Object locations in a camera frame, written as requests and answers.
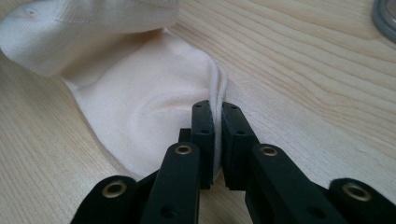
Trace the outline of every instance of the light wood surface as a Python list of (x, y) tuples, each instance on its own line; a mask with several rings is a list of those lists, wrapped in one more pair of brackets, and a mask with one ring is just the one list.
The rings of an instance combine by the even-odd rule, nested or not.
[[(1, 1), (0, 18), (22, 2)], [(396, 203), (396, 45), (372, 4), (185, 0), (171, 31), (229, 72), (227, 101), (312, 181), (356, 178)], [(59, 77), (0, 53), (0, 223), (68, 223), (98, 181), (128, 174)], [(200, 223), (251, 223), (243, 192), (220, 177), (201, 194)]]

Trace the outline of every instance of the white sock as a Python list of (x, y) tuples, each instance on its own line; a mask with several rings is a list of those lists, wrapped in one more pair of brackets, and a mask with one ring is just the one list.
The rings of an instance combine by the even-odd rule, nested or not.
[(208, 99), (216, 174), (225, 73), (166, 29), (137, 34), (176, 17), (174, 0), (33, 2), (0, 23), (0, 48), (39, 75), (63, 75), (98, 139), (137, 178), (160, 167), (192, 105)]
[(34, 1), (2, 20), (0, 48), (39, 75), (57, 75), (114, 35), (171, 25), (177, 12), (176, 0)]

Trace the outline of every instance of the metal rim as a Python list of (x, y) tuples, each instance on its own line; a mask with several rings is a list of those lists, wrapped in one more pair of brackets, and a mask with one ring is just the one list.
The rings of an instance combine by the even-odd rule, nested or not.
[(372, 199), (372, 195), (367, 190), (353, 183), (345, 184), (343, 186), (343, 191), (349, 197), (359, 200), (361, 202), (368, 202)]
[(175, 152), (180, 155), (187, 155), (192, 153), (192, 148), (189, 146), (179, 146), (175, 149)]
[(116, 180), (116, 181), (113, 181), (113, 182), (107, 184), (103, 188), (102, 194), (106, 198), (116, 198), (116, 197), (119, 197), (121, 194), (123, 194), (125, 192), (125, 190), (126, 190), (126, 184), (122, 180)]
[(396, 42), (396, 19), (387, 8), (389, 0), (375, 0), (373, 22), (375, 27), (389, 40)]
[(272, 147), (262, 147), (260, 148), (260, 152), (265, 156), (276, 156), (277, 150)]

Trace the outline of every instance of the screw hole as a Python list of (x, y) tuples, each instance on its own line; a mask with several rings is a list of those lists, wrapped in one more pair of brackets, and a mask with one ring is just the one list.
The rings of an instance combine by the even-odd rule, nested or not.
[(367, 190), (353, 183), (345, 184), (343, 186), (343, 191), (349, 197), (359, 200), (361, 202), (368, 202), (372, 199), (371, 194)]
[(175, 152), (180, 155), (187, 155), (192, 152), (192, 148), (188, 146), (180, 146), (175, 149)]
[(164, 205), (161, 209), (161, 216), (165, 218), (173, 218), (177, 214), (176, 208), (173, 205)]
[(106, 198), (117, 198), (123, 194), (126, 190), (126, 184), (122, 180), (116, 180), (107, 184), (103, 190), (102, 194)]
[(265, 156), (276, 156), (277, 155), (276, 149), (271, 148), (271, 147), (262, 147), (262, 148), (260, 148), (260, 151)]
[(320, 208), (317, 207), (307, 207), (306, 210), (308, 211), (309, 214), (311, 214), (312, 217), (317, 218), (317, 219), (325, 219), (326, 218), (326, 213), (323, 212)]

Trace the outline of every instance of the black plastic part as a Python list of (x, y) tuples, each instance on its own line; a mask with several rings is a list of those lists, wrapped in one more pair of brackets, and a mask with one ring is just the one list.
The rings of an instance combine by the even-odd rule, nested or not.
[(256, 209), (253, 220), (262, 222), (255, 214), (263, 202), (253, 202), (252, 195), (260, 195), (271, 204), (275, 223), (347, 223), (339, 212), (326, 199), (318, 187), (292, 162), (279, 147), (259, 144), (252, 150), (251, 169), (257, 182), (252, 181), (246, 201), (248, 209)]
[(350, 223), (396, 223), (396, 206), (358, 180), (343, 178), (332, 181), (329, 196)]
[(180, 129), (178, 133), (178, 142), (190, 142), (191, 141), (191, 129)]
[(315, 184), (314, 182), (312, 182), (312, 184), (314, 184), (317, 189), (327, 198), (329, 199), (329, 190), (323, 188), (321, 185)]
[(170, 146), (140, 224), (198, 222), (200, 150), (192, 143)]
[(254, 224), (274, 223), (275, 212), (255, 178), (250, 179), (245, 203)]
[(241, 109), (229, 103), (222, 104), (222, 168), (227, 188), (246, 190), (250, 169), (248, 154), (259, 144)]
[(215, 128), (208, 101), (192, 106), (191, 142), (198, 146), (201, 152), (201, 189), (210, 189), (213, 184)]
[(152, 186), (154, 185), (157, 178), (157, 174), (158, 171), (137, 182), (136, 194), (129, 212), (127, 223), (139, 223), (140, 218), (143, 216), (143, 212), (145, 211)]
[(106, 178), (87, 195), (71, 223), (125, 223), (130, 219), (135, 193), (136, 182), (132, 178), (120, 175)]

